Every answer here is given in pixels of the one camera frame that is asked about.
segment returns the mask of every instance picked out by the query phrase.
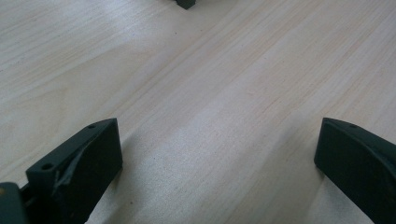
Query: wooden table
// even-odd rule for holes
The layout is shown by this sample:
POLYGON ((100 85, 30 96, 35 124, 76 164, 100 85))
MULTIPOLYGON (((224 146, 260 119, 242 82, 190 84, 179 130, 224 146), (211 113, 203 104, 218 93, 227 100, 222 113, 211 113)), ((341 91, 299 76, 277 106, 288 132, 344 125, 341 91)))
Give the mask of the wooden table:
POLYGON ((371 223, 313 163, 323 117, 396 142, 396 1, 0 2, 0 180, 118 118, 88 223, 371 223))

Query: wooden surface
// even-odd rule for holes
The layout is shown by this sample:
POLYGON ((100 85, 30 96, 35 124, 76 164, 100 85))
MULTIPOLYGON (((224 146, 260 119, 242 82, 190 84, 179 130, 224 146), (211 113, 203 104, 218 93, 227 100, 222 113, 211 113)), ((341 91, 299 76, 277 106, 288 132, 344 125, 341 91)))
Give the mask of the wooden surface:
POLYGON ((313 163, 321 119, 396 142, 396 1, 0 1, 0 180, 118 118, 88 223, 371 223, 313 163))

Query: wood grain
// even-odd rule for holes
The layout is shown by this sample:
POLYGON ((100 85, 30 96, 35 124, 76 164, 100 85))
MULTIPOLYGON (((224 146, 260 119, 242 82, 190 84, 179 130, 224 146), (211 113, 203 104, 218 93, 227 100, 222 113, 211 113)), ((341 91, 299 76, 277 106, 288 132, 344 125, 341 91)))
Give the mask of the wood grain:
POLYGON ((396 142, 396 1, 0 1, 0 180, 116 117, 88 223, 372 223, 313 163, 321 119, 396 142))

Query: black object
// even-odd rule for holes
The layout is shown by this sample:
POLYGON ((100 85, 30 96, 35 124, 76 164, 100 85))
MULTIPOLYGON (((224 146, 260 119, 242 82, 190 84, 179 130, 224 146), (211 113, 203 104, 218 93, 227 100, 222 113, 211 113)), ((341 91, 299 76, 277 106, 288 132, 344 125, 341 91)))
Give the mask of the black object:
POLYGON ((354 124, 323 119, 316 166, 374 223, 396 223, 396 146, 354 124))
POLYGON ((184 9, 189 9, 193 5, 195 5, 195 0, 176 0, 177 4, 184 9))
POLYGON ((22 189, 0 184, 0 223, 85 223, 121 167, 117 120, 91 124, 31 166, 22 189))

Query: light wood tabletop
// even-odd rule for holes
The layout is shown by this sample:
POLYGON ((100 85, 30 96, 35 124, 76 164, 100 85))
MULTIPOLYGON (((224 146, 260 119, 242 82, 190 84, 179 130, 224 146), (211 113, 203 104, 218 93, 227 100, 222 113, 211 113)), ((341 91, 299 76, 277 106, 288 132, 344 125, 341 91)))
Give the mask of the light wood tabletop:
POLYGON ((0 0, 0 181, 117 118, 88 223, 372 223, 315 166, 321 120, 396 143, 396 1, 0 0))

